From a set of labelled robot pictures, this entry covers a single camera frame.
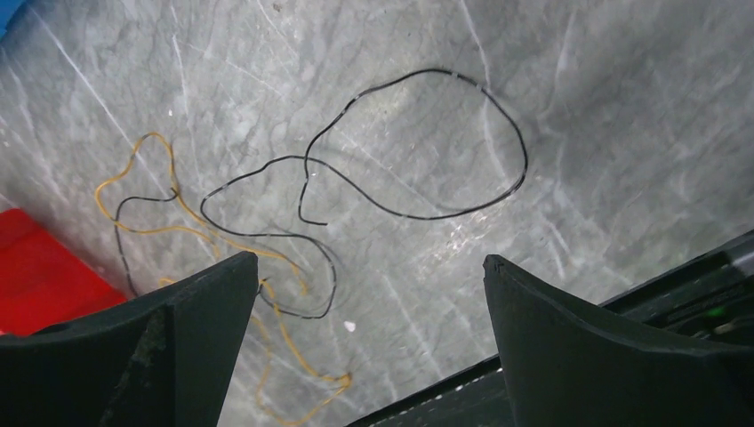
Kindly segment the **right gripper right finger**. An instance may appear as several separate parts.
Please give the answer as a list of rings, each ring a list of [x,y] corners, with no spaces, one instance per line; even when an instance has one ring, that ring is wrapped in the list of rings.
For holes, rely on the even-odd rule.
[[[648,326],[484,260],[518,426],[750,426],[753,349]]]

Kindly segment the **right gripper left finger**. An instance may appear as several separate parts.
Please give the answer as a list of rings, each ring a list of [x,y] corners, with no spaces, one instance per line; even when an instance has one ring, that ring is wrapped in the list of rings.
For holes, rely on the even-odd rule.
[[[214,426],[258,293],[241,252],[32,335],[1,339],[4,426]]]

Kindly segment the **red plastic bin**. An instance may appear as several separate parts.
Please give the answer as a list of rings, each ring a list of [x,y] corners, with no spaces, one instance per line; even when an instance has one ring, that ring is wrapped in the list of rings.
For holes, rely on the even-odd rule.
[[[43,225],[1,212],[1,333],[28,336],[126,301]]]

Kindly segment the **blue divided plastic bin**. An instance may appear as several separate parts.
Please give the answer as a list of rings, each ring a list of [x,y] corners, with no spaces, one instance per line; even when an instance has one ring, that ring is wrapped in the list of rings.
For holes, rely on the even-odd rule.
[[[0,0],[1,32],[3,38],[20,18],[26,8],[27,0]]]

